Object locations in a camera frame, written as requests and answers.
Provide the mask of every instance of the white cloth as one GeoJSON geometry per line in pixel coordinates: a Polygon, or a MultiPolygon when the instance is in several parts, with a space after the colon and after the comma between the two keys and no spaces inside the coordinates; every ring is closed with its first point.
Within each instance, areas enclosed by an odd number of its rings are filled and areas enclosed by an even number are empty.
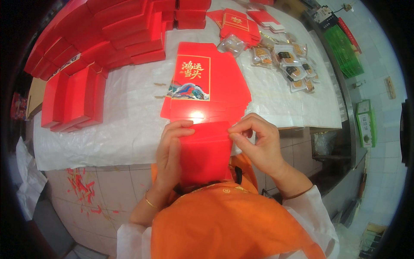
{"type": "MultiPolygon", "coordinates": [[[[338,257],[339,239],[316,185],[296,198],[283,201],[283,207],[307,231],[312,240],[322,248],[327,259],[338,257]]],[[[140,225],[123,224],[118,229],[117,259],[151,258],[151,230],[151,227],[145,229],[140,225]]],[[[268,257],[268,259],[306,258],[303,251],[268,257]]]]}

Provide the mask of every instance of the plastic wrapper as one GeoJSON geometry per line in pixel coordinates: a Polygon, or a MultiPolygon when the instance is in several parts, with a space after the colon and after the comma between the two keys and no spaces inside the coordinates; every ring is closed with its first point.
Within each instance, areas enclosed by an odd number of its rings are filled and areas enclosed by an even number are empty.
{"type": "Polygon", "coordinates": [[[308,54],[308,48],[306,45],[292,42],[292,46],[297,57],[306,59],[306,56],[308,54]]]}
{"type": "Polygon", "coordinates": [[[234,34],[229,34],[220,42],[217,49],[220,52],[230,52],[234,58],[237,58],[245,50],[246,46],[246,42],[240,40],[234,34]]]}
{"type": "Polygon", "coordinates": [[[292,45],[275,45],[274,52],[279,56],[284,66],[300,66],[302,62],[295,55],[292,45]]]}
{"type": "Polygon", "coordinates": [[[291,81],[290,82],[290,91],[292,93],[301,91],[306,89],[306,83],[304,79],[298,80],[298,81],[291,81]]]}
{"type": "Polygon", "coordinates": [[[306,89],[308,92],[313,92],[313,90],[315,90],[312,80],[310,78],[304,78],[303,79],[305,81],[305,85],[306,85],[306,89]]]}
{"type": "Polygon", "coordinates": [[[270,50],[261,47],[252,47],[250,49],[252,54],[252,62],[255,66],[262,66],[265,68],[272,67],[272,57],[270,56],[270,50]]]}
{"type": "Polygon", "coordinates": [[[308,61],[304,61],[302,63],[302,67],[306,72],[306,77],[314,77],[316,76],[315,69],[313,69],[313,66],[308,61]]]}
{"type": "Polygon", "coordinates": [[[301,66],[293,67],[280,65],[280,69],[282,69],[282,71],[286,73],[286,75],[288,75],[290,78],[292,78],[293,81],[304,79],[306,76],[306,72],[301,66]]]}

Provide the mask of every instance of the white plastic sheet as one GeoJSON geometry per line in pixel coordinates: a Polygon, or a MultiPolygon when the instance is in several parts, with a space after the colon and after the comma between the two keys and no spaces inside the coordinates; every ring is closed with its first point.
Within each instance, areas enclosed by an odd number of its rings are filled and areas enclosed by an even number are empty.
{"type": "Polygon", "coordinates": [[[24,218],[31,220],[37,200],[45,187],[47,179],[36,169],[36,162],[27,151],[22,137],[19,138],[16,145],[16,159],[17,168],[23,181],[17,191],[17,198],[19,199],[24,218]]]}
{"type": "MultiPolygon", "coordinates": [[[[240,4],[214,0],[210,11],[240,4]]],[[[252,94],[246,113],[256,112],[278,127],[315,126],[340,128],[340,114],[332,81],[317,48],[303,25],[272,7],[268,12],[293,32],[298,42],[308,44],[309,55],[318,63],[322,83],[315,94],[291,93],[283,76],[275,70],[250,65],[250,53],[237,62],[252,94]]],[[[265,33],[280,39],[269,30],[265,33]]],[[[73,133],[54,133],[41,128],[41,113],[34,118],[34,152],[39,170],[82,166],[131,165],[155,162],[155,150],[168,120],[160,118],[163,99],[175,68],[181,41],[218,44],[219,28],[210,18],[203,30],[173,30],[166,34],[166,60],[129,65],[109,73],[106,82],[103,124],[73,133]]]]}

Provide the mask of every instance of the white tile floor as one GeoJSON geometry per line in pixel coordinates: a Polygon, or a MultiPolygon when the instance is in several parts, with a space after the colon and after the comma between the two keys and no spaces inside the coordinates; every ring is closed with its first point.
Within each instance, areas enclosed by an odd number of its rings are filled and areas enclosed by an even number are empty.
{"type": "MultiPolygon", "coordinates": [[[[282,156],[290,165],[308,176],[321,169],[321,163],[312,160],[308,128],[283,130],[280,136],[282,156]]],[[[151,186],[150,165],[85,167],[83,170],[81,167],[72,174],[66,170],[46,172],[48,194],[76,242],[116,256],[116,231],[128,222],[137,201],[151,186]]],[[[275,194],[277,188],[271,178],[257,169],[255,172],[259,191],[266,189],[275,194]]]]}

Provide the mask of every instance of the red gift box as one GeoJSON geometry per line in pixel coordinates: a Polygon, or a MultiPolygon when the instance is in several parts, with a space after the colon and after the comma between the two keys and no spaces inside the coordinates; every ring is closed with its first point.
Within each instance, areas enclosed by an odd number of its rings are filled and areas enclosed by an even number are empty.
{"type": "Polygon", "coordinates": [[[142,13],[142,5],[145,1],[127,0],[117,5],[104,9],[94,15],[95,23],[104,28],[107,25],[142,13]]]}
{"type": "Polygon", "coordinates": [[[180,10],[208,10],[211,0],[179,0],[178,9],[180,10]]]}
{"type": "Polygon", "coordinates": [[[124,2],[126,0],[88,0],[86,5],[92,14],[96,14],[106,8],[124,2]]]}
{"type": "Polygon", "coordinates": [[[177,21],[177,29],[204,29],[206,27],[206,20],[204,21],[177,21]]]}
{"type": "Polygon", "coordinates": [[[178,21],[204,21],[206,19],[206,11],[177,9],[175,19],[178,21]]]}
{"type": "Polygon", "coordinates": [[[154,11],[156,12],[173,12],[176,9],[176,0],[161,0],[154,2],[154,11]]]}
{"type": "Polygon", "coordinates": [[[174,29],[174,21],[165,21],[165,30],[172,31],[174,29]]]}
{"type": "Polygon", "coordinates": [[[82,59],[87,63],[97,61],[99,64],[105,64],[107,58],[115,53],[116,49],[112,46],[111,42],[104,41],[83,51],[82,59]]]}
{"type": "Polygon", "coordinates": [[[55,58],[52,63],[60,68],[77,54],[79,54],[79,51],[75,49],[74,46],[70,46],[65,51],[63,51],[57,58],[55,58]]]}
{"type": "Polygon", "coordinates": [[[84,52],[85,50],[103,42],[106,39],[103,37],[101,31],[97,31],[93,34],[85,36],[84,38],[79,39],[78,41],[73,43],[73,46],[79,50],[80,52],[84,52]]]}
{"type": "Polygon", "coordinates": [[[73,28],[81,27],[92,19],[92,13],[86,5],[87,0],[69,1],[53,18],[52,24],[56,24],[54,30],[60,35],[65,35],[73,28]]]}
{"type": "Polygon", "coordinates": [[[30,52],[29,58],[26,61],[26,64],[24,65],[24,71],[31,74],[33,69],[36,67],[36,65],[39,63],[42,57],[43,53],[33,48],[30,52]]]}
{"type": "Polygon", "coordinates": [[[87,66],[88,64],[81,59],[81,54],[77,54],[60,68],[60,72],[71,76],[87,66]]]}
{"type": "Polygon", "coordinates": [[[153,13],[152,4],[153,3],[147,0],[147,4],[144,5],[145,8],[142,14],[129,17],[102,28],[103,35],[107,39],[117,40],[135,32],[148,29],[151,21],[151,14],[153,13]]]}
{"type": "Polygon", "coordinates": [[[174,11],[162,12],[163,21],[173,21],[174,20],[174,11]]]}
{"type": "Polygon", "coordinates": [[[94,113],[90,120],[77,124],[78,127],[89,127],[104,121],[104,94],[106,78],[98,74],[94,86],[94,113]]]}
{"type": "Polygon", "coordinates": [[[96,73],[89,67],[69,78],[63,122],[52,127],[51,131],[62,131],[93,117],[95,80],[96,73]]]}
{"type": "Polygon", "coordinates": [[[44,58],[52,61],[57,58],[63,51],[70,47],[69,42],[65,38],[60,37],[55,43],[45,52],[44,58]]]}
{"type": "Polygon", "coordinates": [[[57,73],[46,83],[42,104],[42,128],[50,128],[63,122],[68,81],[68,75],[57,73]]]}
{"type": "Polygon", "coordinates": [[[165,33],[165,31],[163,32],[161,28],[161,13],[157,12],[153,16],[154,27],[152,30],[151,41],[125,47],[125,51],[130,57],[163,48],[162,33],[165,33]]]}

